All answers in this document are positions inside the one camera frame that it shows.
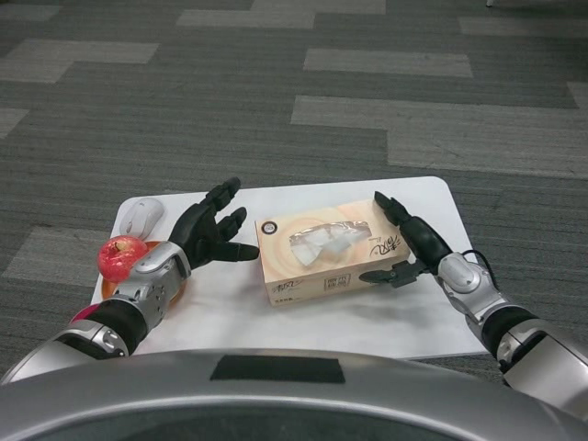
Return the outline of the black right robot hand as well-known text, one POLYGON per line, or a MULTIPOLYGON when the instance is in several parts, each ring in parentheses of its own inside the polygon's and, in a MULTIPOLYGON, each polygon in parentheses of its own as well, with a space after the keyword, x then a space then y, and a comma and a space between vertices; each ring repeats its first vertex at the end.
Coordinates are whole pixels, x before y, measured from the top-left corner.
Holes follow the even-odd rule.
POLYGON ((376 191, 374 200, 386 219, 399 229, 415 261, 401 261, 390 270, 374 270, 359 275, 362 282, 390 284, 401 288, 416 281, 421 274, 437 275, 441 260, 452 253, 446 241, 422 218, 411 215, 395 198, 376 191))

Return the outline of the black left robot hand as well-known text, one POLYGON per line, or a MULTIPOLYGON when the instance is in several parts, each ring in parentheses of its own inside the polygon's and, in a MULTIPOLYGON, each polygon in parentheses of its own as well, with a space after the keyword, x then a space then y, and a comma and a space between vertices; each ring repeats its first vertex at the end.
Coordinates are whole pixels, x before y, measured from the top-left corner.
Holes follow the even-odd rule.
POLYGON ((228 179, 190 206, 175 223, 168 241, 184 251, 192 269, 212 261, 245 262, 258 258, 258 247, 232 242, 246 220, 245 207, 216 221, 217 213, 231 203, 240 188, 238 177, 228 179))

